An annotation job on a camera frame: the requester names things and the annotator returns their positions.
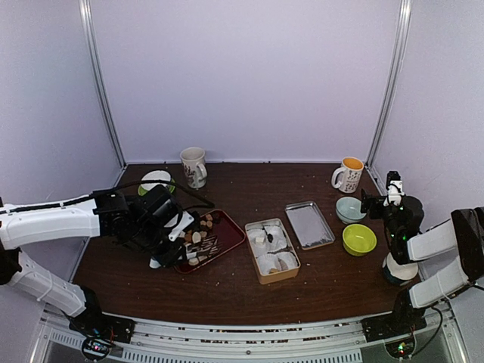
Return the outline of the bear print tin lid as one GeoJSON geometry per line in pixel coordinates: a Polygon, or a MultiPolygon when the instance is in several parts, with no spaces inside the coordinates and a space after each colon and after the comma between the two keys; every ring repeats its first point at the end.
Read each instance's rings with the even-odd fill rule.
{"type": "Polygon", "coordinates": [[[303,250],[313,250],[335,241],[334,233],[316,202],[288,204],[285,213],[303,250]]]}

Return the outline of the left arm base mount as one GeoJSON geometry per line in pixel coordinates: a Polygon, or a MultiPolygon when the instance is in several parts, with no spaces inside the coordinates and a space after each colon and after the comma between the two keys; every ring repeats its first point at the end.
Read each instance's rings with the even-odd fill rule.
{"type": "Polygon", "coordinates": [[[105,359],[117,343],[130,343],[135,329],[132,319],[102,315],[100,321],[82,320],[80,317],[70,317],[69,328],[84,336],[81,353],[89,361],[105,359]]]}

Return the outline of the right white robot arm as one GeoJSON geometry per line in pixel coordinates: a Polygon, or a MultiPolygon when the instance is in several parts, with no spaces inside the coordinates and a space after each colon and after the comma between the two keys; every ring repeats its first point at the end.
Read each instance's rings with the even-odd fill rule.
{"type": "Polygon", "coordinates": [[[483,208],[456,209],[424,233],[423,205],[401,191],[374,197],[361,192],[361,211],[383,221],[389,255],[398,266],[431,259],[456,249],[458,256],[425,281],[402,290],[383,325],[403,334],[443,297],[459,294],[483,277],[483,208]]]}

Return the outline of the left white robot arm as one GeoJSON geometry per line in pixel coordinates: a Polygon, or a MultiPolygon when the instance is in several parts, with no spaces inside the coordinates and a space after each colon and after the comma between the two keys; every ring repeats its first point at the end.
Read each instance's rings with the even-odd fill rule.
{"type": "Polygon", "coordinates": [[[181,232],[194,217],[157,185],[143,196],[94,191],[70,200],[1,207],[1,283],[18,287],[56,306],[93,336],[109,327],[94,291],[71,284],[35,262],[27,246],[111,237],[119,245],[147,252],[161,266],[180,260],[181,232]]]}

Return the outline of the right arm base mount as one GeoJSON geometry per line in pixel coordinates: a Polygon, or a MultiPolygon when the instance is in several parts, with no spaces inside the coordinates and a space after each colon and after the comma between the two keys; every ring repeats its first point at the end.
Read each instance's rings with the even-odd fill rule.
{"type": "Polygon", "coordinates": [[[426,328],[427,322],[425,318],[399,321],[387,314],[364,318],[361,326],[368,343],[381,342],[392,358],[403,360],[415,352],[417,341],[414,334],[426,328]]]}

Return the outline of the white handled metal tongs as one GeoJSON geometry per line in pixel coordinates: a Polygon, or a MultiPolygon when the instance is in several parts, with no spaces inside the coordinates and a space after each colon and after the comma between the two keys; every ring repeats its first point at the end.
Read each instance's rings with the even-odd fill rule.
{"type": "MultiPolygon", "coordinates": [[[[180,261],[177,265],[180,265],[184,262],[193,262],[194,260],[196,262],[201,262],[202,258],[209,258],[216,255],[220,251],[219,239],[216,236],[207,237],[196,244],[185,242],[185,247],[186,259],[180,261]]],[[[169,268],[161,267],[153,260],[153,257],[150,258],[149,267],[152,269],[169,268]]]]}

